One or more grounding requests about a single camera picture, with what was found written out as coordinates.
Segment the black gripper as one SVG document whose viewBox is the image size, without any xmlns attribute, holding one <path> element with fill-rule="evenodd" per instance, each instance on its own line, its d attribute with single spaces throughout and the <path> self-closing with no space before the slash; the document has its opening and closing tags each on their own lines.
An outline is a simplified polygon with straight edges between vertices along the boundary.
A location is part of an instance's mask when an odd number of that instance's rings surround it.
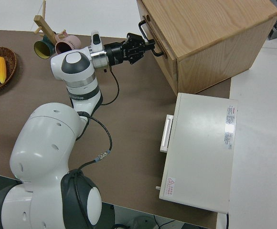
<svg viewBox="0 0 277 229">
<path fill-rule="evenodd" d="M 154 49 L 154 44 L 149 44 L 141 35 L 133 33 L 128 33 L 125 41 L 113 42 L 104 46 L 110 66 L 121 64 L 123 61 L 134 64 L 143 58 L 146 51 L 152 49 Z"/>
</svg>

